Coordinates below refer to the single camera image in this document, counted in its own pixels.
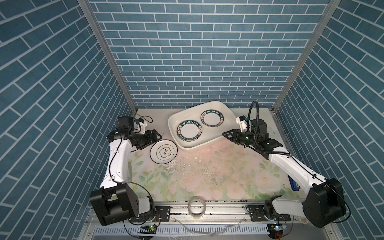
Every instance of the floral table surface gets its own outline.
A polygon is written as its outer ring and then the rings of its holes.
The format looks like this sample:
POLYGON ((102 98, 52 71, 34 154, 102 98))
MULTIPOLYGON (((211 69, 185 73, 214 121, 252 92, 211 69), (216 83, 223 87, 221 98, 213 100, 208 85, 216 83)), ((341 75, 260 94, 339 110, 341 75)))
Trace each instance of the floral table surface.
MULTIPOLYGON (((270 138, 282 142, 278 131, 273 129, 274 122, 267 124, 270 138)), ((155 129, 160 130, 163 139, 172 140, 167 127, 155 129)), ((155 201, 186 201, 193 196, 205 200, 263 200, 273 195, 305 197, 302 190, 292 191, 288 175, 278 166, 227 139, 194 152, 179 149, 172 162, 162 165, 151 160, 149 151, 150 147, 137 151, 129 161, 132 181, 143 185, 155 201)), ((136 185, 132 188, 139 197, 147 195, 136 185)))

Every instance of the plate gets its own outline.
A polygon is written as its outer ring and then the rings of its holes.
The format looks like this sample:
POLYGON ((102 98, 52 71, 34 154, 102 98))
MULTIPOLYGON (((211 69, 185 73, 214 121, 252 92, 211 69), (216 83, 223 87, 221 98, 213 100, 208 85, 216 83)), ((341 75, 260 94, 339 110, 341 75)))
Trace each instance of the plate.
POLYGON ((161 140, 155 143, 150 152, 152 161, 158 164, 166 164, 175 159, 177 146, 171 140, 161 140))
POLYGON ((180 139, 192 142, 198 139, 203 131, 201 124, 195 120, 186 120, 177 127, 177 135, 180 139))
POLYGON ((201 122, 208 127, 218 127, 224 122, 223 114, 214 109, 204 111, 200 119, 201 122))

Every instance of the roll of tape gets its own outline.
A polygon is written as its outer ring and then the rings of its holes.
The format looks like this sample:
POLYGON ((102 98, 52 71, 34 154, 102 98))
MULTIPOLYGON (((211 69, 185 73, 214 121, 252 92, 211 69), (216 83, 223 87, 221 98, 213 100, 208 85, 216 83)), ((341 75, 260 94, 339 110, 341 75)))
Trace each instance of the roll of tape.
POLYGON ((207 209, 207 205, 205 204, 205 201, 204 201, 203 199, 201 199, 201 198, 198 198, 198 197, 193 198, 193 199, 192 199, 191 201, 189 201, 189 203, 188 203, 188 212, 189 212, 189 215, 191 215, 194 219, 199 219, 199 218, 203 217, 203 215, 204 215, 206 209, 207 209), (193 212, 191 211, 191 205, 192 205, 192 203, 194 203, 194 202, 200 202, 200 203, 203 204, 203 210, 202 210, 201 213, 196 214, 196 213, 193 213, 193 212))

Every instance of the blue brick wall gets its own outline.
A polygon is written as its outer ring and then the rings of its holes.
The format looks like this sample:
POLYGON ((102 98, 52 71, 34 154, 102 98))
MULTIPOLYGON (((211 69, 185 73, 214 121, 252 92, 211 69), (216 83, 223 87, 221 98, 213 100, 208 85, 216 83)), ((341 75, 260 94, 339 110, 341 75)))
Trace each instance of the blue brick wall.
POLYGON ((0 239, 78 237, 127 111, 76 0, 0 1, 0 239))
POLYGON ((383 239, 383 13, 382 0, 342 0, 278 110, 296 155, 342 183, 345 239, 383 239))
POLYGON ((328 1, 90 2, 139 108, 239 108, 273 105, 328 1))

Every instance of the white tray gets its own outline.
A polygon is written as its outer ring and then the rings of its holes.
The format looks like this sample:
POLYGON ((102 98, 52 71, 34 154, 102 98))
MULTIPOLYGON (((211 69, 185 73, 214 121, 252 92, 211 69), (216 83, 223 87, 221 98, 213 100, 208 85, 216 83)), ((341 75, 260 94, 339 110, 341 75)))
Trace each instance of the white tray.
POLYGON ((222 139, 223 132, 238 128, 238 124, 236 123, 235 115, 227 106, 225 106, 225 104, 219 101, 212 101, 173 114, 168 119, 168 127, 173 139, 179 148, 184 151, 195 151, 207 144, 211 144, 217 140, 222 139), (210 109, 217 110, 223 114, 224 121, 220 126, 208 127, 201 122, 201 114, 204 111, 210 109), (177 136, 177 127, 181 122, 185 120, 195 120, 201 124, 202 133, 198 139, 187 142, 183 141, 177 136))

